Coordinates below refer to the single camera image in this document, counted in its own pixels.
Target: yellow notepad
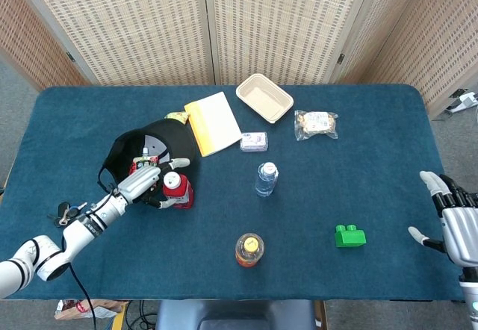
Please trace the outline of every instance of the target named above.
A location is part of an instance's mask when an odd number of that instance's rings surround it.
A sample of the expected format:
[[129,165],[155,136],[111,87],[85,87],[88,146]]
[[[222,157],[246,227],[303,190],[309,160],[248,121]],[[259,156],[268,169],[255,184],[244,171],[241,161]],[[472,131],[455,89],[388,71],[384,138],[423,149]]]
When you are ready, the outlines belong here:
[[216,93],[184,106],[203,157],[229,147],[241,133],[224,93]]

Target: red bottle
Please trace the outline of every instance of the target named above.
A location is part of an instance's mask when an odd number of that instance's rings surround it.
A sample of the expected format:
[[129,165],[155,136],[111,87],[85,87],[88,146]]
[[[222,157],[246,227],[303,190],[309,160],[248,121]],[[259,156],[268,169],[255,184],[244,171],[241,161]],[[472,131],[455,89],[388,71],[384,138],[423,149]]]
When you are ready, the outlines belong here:
[[185,175],[168,172],[163,180],[163,194],[168,199],[177,199],[173,207],[191,208],[194,202],[194,192],[191,183]]

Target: gray carpet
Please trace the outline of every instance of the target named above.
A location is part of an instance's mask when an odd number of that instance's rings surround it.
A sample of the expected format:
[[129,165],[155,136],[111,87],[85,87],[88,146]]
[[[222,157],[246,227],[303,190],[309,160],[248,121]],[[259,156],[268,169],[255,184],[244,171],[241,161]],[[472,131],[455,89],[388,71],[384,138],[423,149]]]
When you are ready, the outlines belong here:
[[[1,64],[0,85],[0,183],[3,183],[37,93]],[[446,173],[469,191],[478,190],[478,163],[474,159],[474,155],[478,155],[478,125],[474,112],[475,110],[466,110],[446,121],[432,122]],[[156,311],[156,304],[146,302],[146,312]],[[54,320],[56,305],[56,301],[0,301],[0,329],[93,328],[89,319],[63,322]],[[326,310],[330,330],[471,329],[465,306],[452,302],[332,300],[326,302]],[[131,306],[128,318],[133,320],[137,314],[136,302]],[[98,329],[103,329],[107,324],[107,320],[99,320]]]

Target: table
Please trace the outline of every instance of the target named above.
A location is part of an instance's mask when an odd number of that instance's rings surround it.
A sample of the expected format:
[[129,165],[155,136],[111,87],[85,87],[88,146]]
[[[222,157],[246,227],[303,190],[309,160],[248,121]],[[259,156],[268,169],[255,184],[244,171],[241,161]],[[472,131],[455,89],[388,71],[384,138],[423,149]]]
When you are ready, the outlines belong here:
[[[417,90],[406,85],[284,86],[293,109],[276,124],[235,96],[234,86],[54,87],[37,100],[0,208],[0,258],[25,240],[61,230],[59,202],[97,202],[96,173],[121,133],[224,91],[242,132],[266,131],[267,152],[238,144],[201,158],[189,211],[132,205],[75,259],[92,298],[461,299],[460,269],[420,247],[407,227],[441,229],[422,169],[442,172]],[[338,140],[297,142],[294,110],[339,115]],[[257,167],[279,168],[273,195],[254,194]],[[337,249],[337,224],[364,229],[367,244]],[[237,265],[236,240],[260,234],[257,267]],[[38,278],[14,299],[82,298],[70,274]]]

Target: robotic hand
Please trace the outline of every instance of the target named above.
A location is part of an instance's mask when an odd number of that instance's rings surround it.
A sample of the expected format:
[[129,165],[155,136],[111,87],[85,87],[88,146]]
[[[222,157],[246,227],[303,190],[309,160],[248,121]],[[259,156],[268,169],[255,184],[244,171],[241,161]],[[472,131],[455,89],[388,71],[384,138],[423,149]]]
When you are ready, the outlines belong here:
[[[90,211],[65,228],[64,250],[46,235],[27,240],[11,259],[0,262],[0,299],[26,287],[35,273],[44,281],[56,279],[68,269],[75,256],[87,244],[125,213],[127,205],[139,199],[159,181],[160,175],[164,176],[175,168],[189,164],[187,158],[176,158],[159,167],[145,166],[125,178]],[[169,205],[169,201],[159,202],[158,208]]]
[[435,203],[443,241],[430,239],[415,227],[410,235],[422,246],[446,253],[463,269],[459,283],[465,295],[473,329],[478,330],[478,208],[471,195],[445,175],[420,172]]

